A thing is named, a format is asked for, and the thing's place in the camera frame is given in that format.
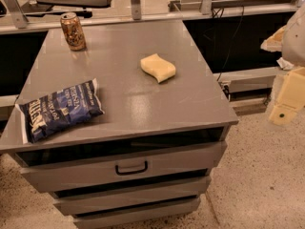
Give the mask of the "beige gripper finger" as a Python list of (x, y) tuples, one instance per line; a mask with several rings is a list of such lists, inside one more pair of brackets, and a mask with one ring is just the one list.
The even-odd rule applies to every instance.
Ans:
[(305, 68), (298, 68), (284, 76), (269, 120), (275, 125), (290, 123), (305, 107)]

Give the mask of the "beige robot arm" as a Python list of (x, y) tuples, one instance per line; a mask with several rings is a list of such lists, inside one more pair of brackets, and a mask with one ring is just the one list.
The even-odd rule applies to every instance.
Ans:
[(265, 39), (260, 48), (281, 52), (281, 61), (295, 66), (284, 76), (269, 120), (275, 125), (290, 123), (305, 107), (305, 4), (287, 24)]

